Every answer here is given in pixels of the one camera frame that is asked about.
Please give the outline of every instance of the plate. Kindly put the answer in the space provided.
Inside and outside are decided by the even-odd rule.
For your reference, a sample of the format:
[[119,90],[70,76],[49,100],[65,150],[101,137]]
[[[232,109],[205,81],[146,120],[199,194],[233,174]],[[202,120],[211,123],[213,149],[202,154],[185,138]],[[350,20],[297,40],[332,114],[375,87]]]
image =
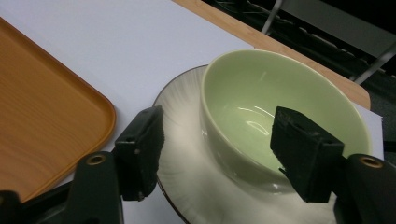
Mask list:
[[260,189],[223,172],[200,125],[205,68],[174,78],[154,103],[164,110],[159,183],[181,218],[189,223],[335,223],[334,195],[329,203],[305,203],[295,191]]
[[113,105],[0,18],[0,189],[55,186],[113,132]]

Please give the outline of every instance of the wooden table edge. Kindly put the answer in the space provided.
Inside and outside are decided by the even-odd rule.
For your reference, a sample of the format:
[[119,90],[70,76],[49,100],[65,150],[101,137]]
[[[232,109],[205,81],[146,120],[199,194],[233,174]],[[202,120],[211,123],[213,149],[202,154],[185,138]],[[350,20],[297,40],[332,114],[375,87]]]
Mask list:
[[195,13],[196,15],[210,21],[219,28],[244,40],[255,49],[264,49],[277,52],[301,63],[308,65],[321,73],[340,89],[350,101],[370,110],[371,102],[369,93],[357,83],[340,76],[331,69],[309,59],[303,54],[291,49],[282,43],[274,40],[268,35],[255,30],[241,21],[215,9],[201,0],[173,0],[175,3]]

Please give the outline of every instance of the table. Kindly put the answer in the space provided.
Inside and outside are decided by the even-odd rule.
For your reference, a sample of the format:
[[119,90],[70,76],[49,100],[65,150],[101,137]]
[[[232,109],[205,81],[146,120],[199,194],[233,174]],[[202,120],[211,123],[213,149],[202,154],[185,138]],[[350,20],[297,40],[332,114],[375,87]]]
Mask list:
[[[184,4],[197,6],[196,10],[206,7],[200,1],[190,4],[186,0]],[[152,106],[172,78],[234,49],[255,47],[299,58],[329,74],[345,90],[350,88],[348,96],[358,104],[370,105],[359,86],[344,83],[329,69],[271,38],[262,35],[245,42],[172,1],[1,0],[0,16],[113,103],[118,116],[116,129],[103,150],[113,148],[120,132],[140,110]],[[241,25],[223,22],[230,28]],[[246,37],[257,35],[247,27],[243,29]],[[369,118],[375,121],[373,132],[380,134],[376,116]],[[123,203],[123,209],[125,223],[183,223],[159,188],[141,203]]]

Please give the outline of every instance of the brass insert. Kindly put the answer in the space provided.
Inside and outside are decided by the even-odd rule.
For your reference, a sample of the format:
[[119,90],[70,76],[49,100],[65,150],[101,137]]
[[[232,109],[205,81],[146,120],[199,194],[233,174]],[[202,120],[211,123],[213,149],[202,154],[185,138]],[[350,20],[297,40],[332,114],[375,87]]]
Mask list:
[[93,155],[87,159],[87,164],[89,165],[97,165],[106,160],[106,156],[104,155]]
[[370,166],[370,167],[375,168],[375,169],[379,169],[379,168],[382,168],[384,166],[382,161],[378,161],[378,160],[375,160],[375,159],[370,158],[370,157],[360,157],[359,160],[364,165]]

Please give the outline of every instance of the orange tray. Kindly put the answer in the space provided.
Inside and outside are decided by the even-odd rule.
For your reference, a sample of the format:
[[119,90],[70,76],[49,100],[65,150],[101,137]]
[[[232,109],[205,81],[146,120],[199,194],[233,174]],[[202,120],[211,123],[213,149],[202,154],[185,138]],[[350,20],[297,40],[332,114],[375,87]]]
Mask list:
[[53,187],[115,120],[107,98],[0,18],[0,189],[24,202]]

